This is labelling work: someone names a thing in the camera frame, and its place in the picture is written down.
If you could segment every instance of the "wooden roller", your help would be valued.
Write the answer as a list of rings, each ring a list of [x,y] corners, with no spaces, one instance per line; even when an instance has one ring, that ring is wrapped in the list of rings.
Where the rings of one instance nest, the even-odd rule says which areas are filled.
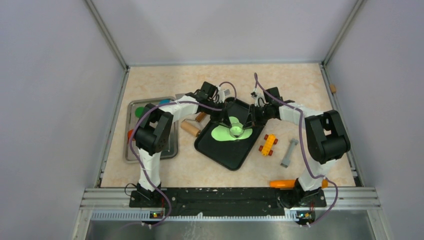
[[[181,123],[181,128],[184,129],[187,133],[197,137],[199,136],[201,130],[197,127],[191,125],[188,121],[184,120]]]
[[[199,115],[197,115],[197,117],[195,118],[196,122],[200,123],[205,117],[206,117],[206,113],[201,112],[199,113]]]

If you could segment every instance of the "black tray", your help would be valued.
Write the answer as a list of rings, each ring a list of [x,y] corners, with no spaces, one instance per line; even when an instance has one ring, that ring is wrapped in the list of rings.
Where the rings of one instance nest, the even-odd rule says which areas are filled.
[[[233,97],[226,99],[227,102],[232,102],[233,100]],[[250,105],[244,101],[237,99],[234,105],[228,109],[228,115],[238,118],[238,120],[244,124],[244,121],[246,121],[249,115],[249,106]],[[231,171],[238,170],[242,166],[259,135],[261,135],[264,127],[254,127],[252,135],[246,139],[216,141],[212,138],[211,132],[217,126],[217,123],[208,122],[194,141],[194,148],[227,169]]]

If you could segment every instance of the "small wooden block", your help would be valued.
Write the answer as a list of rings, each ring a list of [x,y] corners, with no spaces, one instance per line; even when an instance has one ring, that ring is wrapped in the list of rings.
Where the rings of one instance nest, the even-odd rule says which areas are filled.
[[[334,84],[330,84],[330,92],[332,93],[332,94],[335,94],[336,93],[336,91],[337,91],[337,89],[336,89],[336,86],[334,85]]]

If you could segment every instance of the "metal frame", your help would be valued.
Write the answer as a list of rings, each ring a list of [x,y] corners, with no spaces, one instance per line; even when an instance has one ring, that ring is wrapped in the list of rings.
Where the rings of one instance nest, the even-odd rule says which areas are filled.
[[[334,188],[324,190],[327,206],[335,197]],[[73,231],[74,240],[85,239],[90,220],[97,221],[151,221],[150,211],[156,208],[130,208],[130,197],[124,193],[124,188],[87,188],[82,197],[77,221]],[[317,211],[327,207],[317,207]],[[286,210],[285,216],[260,217],[210,217],[201,214],[196,216],[175,216],[167,221],[295,221],[296,211],[308,211],[308,207],[294,207]],[[339,187],[339,194],[333,210],[357,211],[367,210],[374,236],[377,240],[392,239],[389,225],[384,218],[380,200],[374,187]]]
[[[93,19],[97,26],[100,29],[101,34],[103,35],[104,39],[107,42],[107,45],[109,45],[110,50],[115,55],[116,59],[119,61],[119,64],[124,70],[127,70],[128,64],[125,62],[124,57],[122,57],[121,52],[119,51],[119,48],[117,44],[115,43],[114,39],[112,38],[111,33],[109,32],[108,28],[105,25],[105,22],[103,21],[102,17],[100,16],[100,13],[97,11],[96,6],[94,5],[92,0],[84,0],[85,4],[87,5],[88,10],[90,11],[91,15],[93,16]]]
[[[115,55],[116,59],[119,61],[122,68],[126,70],[124,78],[122,80],[119,96],[116,101],[115,112],[111,120],[109,135],[107,137],[107,143],[104,147],[101,167],[99,168],[99,174],[95,181],[95,187],[99,187],[100,179],[102,177],[103,171],[106,166],[106,161],[107,161],[108,153],[111,146],[110,143],[112,140],[112,136],[114,134],[115,125],[117,122],[119,109],[122,103],[130,68],[126,64],[125,59],[120,53],[118,46],[113,40],[112,35],[107,29],[93,1],[84,0],[84,2],[86,3],[89,11],[91,12],[96,24],[98,25],[100,31],[102,32],[111,51]],[[325,59],[320,64],[322,77],[324,79],[324,84],[327,89],[331,105],[335,110],[340,112],[340,115],[342,116],[342,120],[343,120],[343,112],[339,106],[337,96],[330,92],[331,80],[329,79],[326,67],[328,63],[331,61],[335,51],[338,49],[339,45],[343,41],[344,37],[346,36],[347,32],[349,31],[352,25],[352,22],[354,21],[359,10],[363,7],[365,2],[366,0],[357,0],[351,13],[347,17],[343,27],[341,28],[339,34],[337,35],[334,43],[332,44],[329,52],[325,56]],[[355,158],[355,152],[353,151],[353,149],[351,149],[351,151],[347,153],[347,156],[349,158],[354,177],[362,176],[362,171],[360,167],[358,166],[357,162],[355,161],[356,158]],[[326,188],[324,190],[324,194],[327,201],[327,206],[329,206],[334,200],[335,189]],[[74,226],[72,239],[82,240],[86,238],[86,234],[88,232],[89,224],[90,224],[90,220],[92,219],[92,216],[94,216],[93,219],[97,219],[100,216],[103,216],[103,217],[106,216],[105,215],[106,213],[111,213],[112,215],[107,215],[111,219],[128,220],[128,218],[122,218],[122,216],[124,216],[126,213],[130,213],[130,214],[141,213],[141,215],[138,215],[138,216],[146,218],[146,215],[143,214],[144,213],[143,211],[149,211],[150,209],[129,208],[129,202],[130,202],[130,197],[125,195],[123,187],[86,189],[80,204],[77,220]],[[316,208],[316,210],[318,211],[325,210],[325,209],[326,207]],[[368,217],[370,219],[371,227],[374,231],[375,238],[377,240],[393,239],[393,234],[390,230],[390,225],[388,224],[387,219],[385,218],[385,215],[383,213],[383,210],[380,204],[380,200],[377,196],[377,192],[374,187],[340,187],[338,199],[333,209],[338,211],[347,211],[347,212],[357,211],[357,210],[366,210],[368,213]],[[307,211],[307,210],[308,208],[305,208],[305,207],[296,207],[296,208],[287,210],[286,216],[281,216],[280,218],[260,217],[260,219],[262,219],[263,221],[292,221],[293,212]],[[246,220],[248,221],[249,219],[252,219],[254,221],[258,220],[257,217],[256,218],[245,217],[243,218],[243,221],[246,221]],[[194,220],[196,221],[240,221],[241,219],[238,219],[238,218],[232,219],[228,217],[214,217],[212,219],[211,217],[204,217],[199,215],[192,216],[192,217],[190,216],[189,217],[171,217],[169,219],[169,221],[194,221]]]
[[[334,210],[379,210],[380,201],[374,187],[339,187],[339,193]],[[324,195],[327,206],[334,201],[336,190],[325,188]],[[82,196],[80,210],[139,210],[130,208],[130,197],[125,194],[123,187],[114,188],[87,188]],[[291,210],[307,211],[309,207],[293,207]]]
[[[92,187],[100,187],[101,180],[103,178],[103,173],[105,172],[106,161],[108,160],[109,150],[111,149],[112,137],[114,136],[115,126],[117,125],[118,115],[122,104],[122,99],[124,98],[125,88],[127,86],[128,76],[130,75],[130,68],[128,68],[123,76],[122,84],[120,86],[119,95],[116,100],[116,105],[114,106],[113,117],[111,119],[109,133],[107,135],[107,140],[104,143],[103,155],[101,158],[101,162],[97,167],[98,173],[95,176]]]
[[[331,59],[333,58],[334,53],[336,52],[337,48],[340,46],[340,43],[343,41],[343,39],[346,36],[346,33],[349,31],[350,27],[352,26],[352,23],[354,22],[355,18],[357,17],[359,11],[364,6],[365,2],[367,0],[357,0],[355,5],[353,6],[352,11],[349,13],[349,16],[347,17],[346,21],[343,24],[343,27],[341,27],[340,32],[337,34],[337,37],[335,38],[333,44],[330,47],[330,50],[328,51],[327,55],[325,56],[324,60],[322,61],[322,65],[326,67]]]

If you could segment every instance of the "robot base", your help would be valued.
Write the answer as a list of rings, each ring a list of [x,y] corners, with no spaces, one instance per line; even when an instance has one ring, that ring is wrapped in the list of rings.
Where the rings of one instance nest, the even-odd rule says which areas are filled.
[[[281,190],[270,187],[217,187],[217,188],[179,188],[161,189],[171,201],[171,216],[236,217],[236,216],[284,216],[284,200],[293,199],[293,189]],[[165,208],[169,206],[157,191],[150,192],[147,198],[140,191],[131,192],[130,208]],[[315,207],[326,207],[322,190],[303,199],[293,207],[309,207],[311,201]]]

